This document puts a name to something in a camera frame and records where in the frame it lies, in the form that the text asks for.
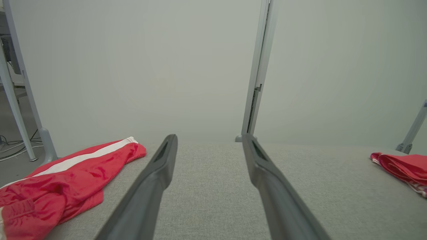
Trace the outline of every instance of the metal frame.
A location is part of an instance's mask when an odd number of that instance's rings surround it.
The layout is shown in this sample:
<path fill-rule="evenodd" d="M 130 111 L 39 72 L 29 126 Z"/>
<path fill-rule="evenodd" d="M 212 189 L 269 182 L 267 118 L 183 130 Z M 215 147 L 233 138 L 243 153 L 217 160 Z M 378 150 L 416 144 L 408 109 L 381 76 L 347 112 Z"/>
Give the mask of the metal frame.
<path fill-rule="evenodd" d="M 397 151 L 409 154 L 409 152 L 412 149 L 412 142 L 414 141 L 415 136 L 417 135 L 418 131 L 420 130 L 421 125 L 423 124 L 426 116 L 427 116 L 427 100 L 425 100 L 423 105 L 421 106 L 420 112 L 418 113 L 417 117 L 415 118 L 415 121 L 412 124 L 411 128 L 409 129 L 409 132 L 406 135 L 405 139 L 396 148 Z"/>
<path fill-rule="evenodd" d="M 262 85 L 265 82 L 276 29 L 277 9 L 277 0 L 262 1 L 254 57 L 252 59 L 251 76 L 249 78 L 245 114 L 243 116 L 242 132 L 236 137 L 236 142 L 242 142 L 243 134 L 253 134 L 255 130 L 255 123 L 257 122 L 258 110 L 263 92 Z"/>
<path fill-rule="evenodd" d="M 304 201 L 251 134 L 243 135 L 249 178 L 258 189 L 273 240 L 330 240 Z"/>
<path fill-rule="evenodd" d="M 172 181 L 178 137 L 168 135 L 96 240 L 153 239 L 163 191 Z"/>
<path fill-rule="evenodd" d="M 41 140 L 44 145 L 44 151 L 46 155 L 45 155 L 44 161 L 42 162 L 42 165 L 43 165 L 58 159 L 58 157 L 56 155 L 56 151 L 53 146 L 52 138 L 50 137 L 49 131 L 42 126 L 40 121 L 40 116 L 38 115 L 38 112 L 37 112 L 37 107 L 35 105 L 34 96 L 32 94 L 31 87 L 28 81 L 28 76 L 26 73 L 22 52 L 19 46 L 18 35 L 16 33 L 15 23 L 13 21 L 13 16 L 12 16 L 12 9 L 10 7 L 10 0 L 3 0 L 3 7 L 5 10 L 7 23 L 10 30 L 10 35 L 12 37 L 13 46 L 15 48 L 16 57 L 18 58 L 19 67 L 23 76 L 24 85 L 28 95 L 31 110 L 34 115 L 35 123 L 37 125 Z"/>
<path fill-rule="evenodd" d="M 13 89 L 15 90 L 15 89 L 25 89 L 25 87 L 23 87 L 23 86 L 17 86 L 13 81 L 12 81 L 12 85 L 13 85 Z M 2 92 L 2 91 L 4 91 L 4 87 L 3 87 L 3 85 L 1 85 L 0 86 L 0 92 Z M 20 94 L 16 94 L 16 92 L 15 92 L 15 96 L 16 96 L 16 100 L 18 101 L 18 104 L 19 104 L 19 99 L 21 98 L 21 97 L 25 97 L 25 96 L 27 96 L 27 93 L 26 92 L 23 92 L 23 93 L 20 93 Z"/>
<path fill-rule="evenodd" d="M 32 150 L 31 141 L 28 137 L 25 128 L 24 120 L 22 119 L 21 111 L 19 109 L 18 100 L 15 95 L 15 88 L 10 78 L 9 68 L 7 67 L 6 58 L 4 56 L 3 47 L 1 47 L 2 56 L 0 56 L 0 78 L 3 83 L 4 91 L 6 92 L 7 100 L 9 101 L 10 108 L 12 109 L 13 116 L 15 117 L 16 124 L 18 125 L 19 133 L 24 141 L 25 148 L 27 149 L 29 160 L 35 161 L 37 158 Z"/>

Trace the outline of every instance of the cable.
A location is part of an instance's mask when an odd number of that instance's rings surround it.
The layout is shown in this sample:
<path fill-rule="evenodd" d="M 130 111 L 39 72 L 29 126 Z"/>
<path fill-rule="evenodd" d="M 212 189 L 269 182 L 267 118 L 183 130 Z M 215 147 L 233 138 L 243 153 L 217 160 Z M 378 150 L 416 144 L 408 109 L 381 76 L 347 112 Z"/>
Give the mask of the cable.
<path fill-rule="evenodd" d="M 32 142 L 32 143 L 43 143 L 43 142 L 39 142 L 39 141 L 31 141 L 31 142 Z M 19 144 L 18 144 L 18 145 L 16 145 L 16 146 L 9 147 L 9 148 L 8 148 L 8 149 L 6 149 L 6 150 L 0 151 L 0 153 L 7 152 L 7 151 L 9 151 L 9 150 L 11 150 L 11 149 L 14 149 L 15 147 L 21 146 L 22 144 L 24 144 L 24 143 L 22 142 L 22 143 L 19 143 Z"/>
<path fill-rule="evenodd" d="M 6 139 L 6 137 L 5 137 L 5 136 L 0 135 L 0 143 L 4 143 L 4 144 L 6 144 L 6 145 L 7 145 L 7 139 Z"/>
<path fill-rule="evenodd" d="M 32 148 L 36 148 L 36 147 L 43 147 L 43 145 L 40 145 L 40 146 L 33 146 Z M 11 159 L 11 158 L 14 158 L 14 157 L 16 157 L 16 156 L 18 156 L 18 155 L 20 155 L 20 154 L 23 154 L 24 152 L 26 152 L 26 151 L 27 151 L 27 149 L 25 149 L 25 147 L 24 147 L 24 148 L 22 148 L 21 150 L 20 150 L 19 152 L 15 153 L 15 154 L 13 154 L 13 155 L 9 155 L 9 156 L 7 156 L 7 157 L 0 158 L 0 162 L 5 161 L 5 160 L 8 160 L 8 159 Z"/>
<path fill-rule="evenodd" d="M 38 129 L 35 130 L 34 134 L 31 136 L 30 141 L 32 140 L 32 138 L 34 137 L 34 135 L 38 132 Z"/>
<path fill-rule="evenodd" d="M 36 129 L 36 131 L 34 132 L 34 134 L 31 136 L 31 138 L 29 139 L 30 140 L 30 142 L 34 142 L 34 143 L 42 143 L 42 142 L 39 142 L 39 141 L 33 141 L 32 139 L 33 139 L 33 137 L 35 136 L 35 134 L 37 133 L 37 131 L 38 131 L 38 129 Z M 17 144 L 16 146 L 13 146 L 13 147 L 11 147 L 11 148 L 8 148 L 8 149 L 6 149 L 6 150 L 3 150 L 3 151 L 1 151 L 0 153 L 3 153 L 3 152 L 7 152 L 7 151 L 9 151 L 9 150 L 11 150 L 11 149 L 13 149 L 13 148 L 15 148 L 15 147 L 18 147 L 18 146 L 20 146 L 20 145 L 22 145 L 22 144 L 24 144 L 24 142 L 23 142 L 23 140 L 18 140 L 18 141 L 10 141 L 10 142 L 5 142 L 7 145 L 15 145 L 15 144 Z M 21 153 L 23 153 L 23 152 L 26 152 L 27 150 L 25 150 L 25 151 L 23 151 L 24 149 L 25 149 L 26 147 L 23 147 L 23 148 L 21 148 L 20 150 L 18 150 L 17 152 L 15 152 L 15 153 L 12 153 L 12 154 L 10 154 L 10 155 L 7 155 L 7 156 L 4 156 L 4 157 L 2 157 L 2 158 L 0 158 L 0 161 L 4 161 L 4 160 L 7 160 L 7 159 L 10 159 L 10 158 L 12 158 L 12 157 L 14 157 L 14 156 L 18 156 L 19 154 L 21 154 Z"/>

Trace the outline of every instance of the gray table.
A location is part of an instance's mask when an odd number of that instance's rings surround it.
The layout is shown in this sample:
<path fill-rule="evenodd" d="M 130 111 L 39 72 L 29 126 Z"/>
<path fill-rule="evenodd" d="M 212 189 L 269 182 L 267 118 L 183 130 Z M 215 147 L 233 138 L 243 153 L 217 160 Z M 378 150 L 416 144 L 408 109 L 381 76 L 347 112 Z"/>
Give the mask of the gray table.
<path fill-rule="evenodd" d="M 124 167 L 105 187 L 102 204 L 57 226 L 47 239 L 95 238 L 159 144 L 146 145 L 147 156 Z M 403 153 L 373 147 L 262 146 L 332 239 L 425 239 L 427 200 L 368 158 L 372 152 Z M 241 143 L 179 143 L 155 239 L 269 238 Z"/>

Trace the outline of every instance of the floor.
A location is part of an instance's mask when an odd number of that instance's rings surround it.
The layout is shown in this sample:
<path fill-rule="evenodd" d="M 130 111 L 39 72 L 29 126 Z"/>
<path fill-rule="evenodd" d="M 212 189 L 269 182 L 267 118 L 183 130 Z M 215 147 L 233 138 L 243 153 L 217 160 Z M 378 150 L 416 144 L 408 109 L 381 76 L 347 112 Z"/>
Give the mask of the floor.
<path fill-rule="evenodd" d="M 31 136 L 36 131 L 37 126 L 34 121 L 28 97 L 20 98 L 19 103 L 28 135 Z M 22 140 L 4 91 L 0 91 L 0 135 L 5 136 L 7 141 Z M 9 147 L 10 146 L 1 144 L 0 151 L 6 150 Z M 19 150 L 19 147 L 10 150 L 10 152 L 0 153 L 0 158 L 10 155 L 16 150 Z M 38 158 L 38 160 L 34 162 L 29 161 L 28 153 L 23 153 L 14 158 L 0 161 L 0 187 L 12 181 L 19 180 L 36 169 L 44 159 L 44 148 L 34 148 L 34 154 Z"/>

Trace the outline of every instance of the red garment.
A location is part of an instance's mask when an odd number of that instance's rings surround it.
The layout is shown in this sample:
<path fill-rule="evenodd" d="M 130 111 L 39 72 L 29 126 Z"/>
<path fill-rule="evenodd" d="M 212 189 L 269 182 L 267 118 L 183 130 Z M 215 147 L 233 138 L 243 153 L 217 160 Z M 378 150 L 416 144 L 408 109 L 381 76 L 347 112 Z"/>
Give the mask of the red garment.
<path fill-rule="evenodd" d="M 415 192 L 427 198 L 427 156 L 394 156 L 380 152 L 371 154 L 374 163 L 406 182 Z"/>
<path fill-rule="evenodd" d="M 40 166 L 0 188 L 0 240 L 41 240 L 58 224 L 102 203 L 102 188 L 146 155 L 133 137 Z"/>

